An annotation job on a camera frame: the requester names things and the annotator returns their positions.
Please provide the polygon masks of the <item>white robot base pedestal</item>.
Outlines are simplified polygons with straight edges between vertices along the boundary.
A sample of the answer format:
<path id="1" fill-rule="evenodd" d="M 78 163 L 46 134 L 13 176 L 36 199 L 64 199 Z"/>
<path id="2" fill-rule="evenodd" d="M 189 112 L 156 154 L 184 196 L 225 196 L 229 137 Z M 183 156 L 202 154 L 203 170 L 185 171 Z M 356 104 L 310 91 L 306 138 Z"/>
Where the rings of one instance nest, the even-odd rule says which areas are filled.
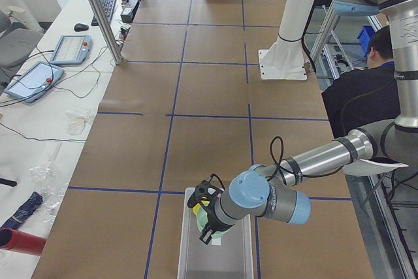
<path id="1" fill-rule="evenodd" d="M 259 50 L 263 80 L 306 80 L 302 38 L 314 0 L 286 0 L 276 42 Z"/>

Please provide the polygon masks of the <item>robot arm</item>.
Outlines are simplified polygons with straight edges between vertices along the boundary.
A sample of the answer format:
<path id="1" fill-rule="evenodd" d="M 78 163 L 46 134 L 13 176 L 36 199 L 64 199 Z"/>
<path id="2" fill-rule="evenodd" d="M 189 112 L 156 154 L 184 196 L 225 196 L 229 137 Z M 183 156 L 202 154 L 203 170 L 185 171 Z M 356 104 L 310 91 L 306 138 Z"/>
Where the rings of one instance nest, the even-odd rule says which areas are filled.
<path id="1" fill-rule="evenodd" d="M 338 15 L 386 15 L 394 50 L 394 77 L 400 114 L 393 120 L 369 123 L 346 136 L 304 152 L 280 158 L 271 166 L 253 165 L 235 177 L 229 187 L 202 181 L 189 198 L 189 208 L 206 214 L 200 239 L 208 244 L 248 215 L 303 224 L 311 203 L 293 186 L 304 178 L 318 178 L 341 167 L 385 156 L 412 165 L 417 160 L 417 0 L 332 0 Z"/>

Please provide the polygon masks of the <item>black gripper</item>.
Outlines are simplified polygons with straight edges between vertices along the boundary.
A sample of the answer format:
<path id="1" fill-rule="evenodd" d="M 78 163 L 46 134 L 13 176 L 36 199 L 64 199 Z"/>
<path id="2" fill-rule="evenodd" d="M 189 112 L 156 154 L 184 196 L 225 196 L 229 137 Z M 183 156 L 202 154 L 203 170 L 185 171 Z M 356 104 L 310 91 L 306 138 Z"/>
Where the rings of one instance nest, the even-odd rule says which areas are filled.
<path id="1" fill-rule="evenodd" d="M 187 200 L 187 207 L 194 208 L 200 205 L 200 209 L 204 211 L 206 222 L 202 222 L 202 231 L 199 240 L 205 245 L 212 241 L 214 232 L 224 232 L 229 230 L 232 225 L 227 225 L 220 221 L 215 213 L 216 201 L 220 198 L 225 190 L 225 186 L 220 177 L 214 173 L 209 178 L 204 179 L 195 187 L 195 191 Z"/>

